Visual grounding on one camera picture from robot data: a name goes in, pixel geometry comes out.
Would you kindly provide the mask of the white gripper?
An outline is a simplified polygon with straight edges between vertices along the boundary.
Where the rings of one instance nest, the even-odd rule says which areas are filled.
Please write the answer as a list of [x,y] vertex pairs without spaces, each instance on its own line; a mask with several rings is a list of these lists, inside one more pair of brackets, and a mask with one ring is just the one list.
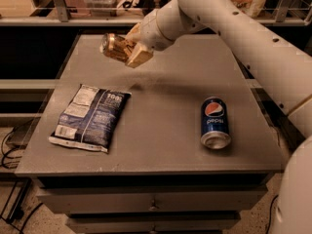
[[141,23],[137,23],[126,35],[125,39],[136,43],[133,47],[127,47],[125,53],[128,56],[126,65],[136,68],[153,57],[153,51],[164,51],[171,47],[174,41],[169,40],[161,32],[157,23],[158,11],[153,10],[146,15]]

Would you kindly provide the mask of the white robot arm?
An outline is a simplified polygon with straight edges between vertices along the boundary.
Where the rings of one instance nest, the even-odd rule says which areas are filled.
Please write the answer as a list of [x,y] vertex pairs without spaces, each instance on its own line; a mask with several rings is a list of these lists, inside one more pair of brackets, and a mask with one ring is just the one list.
[[312,58],[239,11],[231,0],[172,0],[136,24],[127,38],[136,43],[127,62],[136,67],[153,51],[207,27],[217,33],[305,141],[284,171],[272,234],[312,234]]

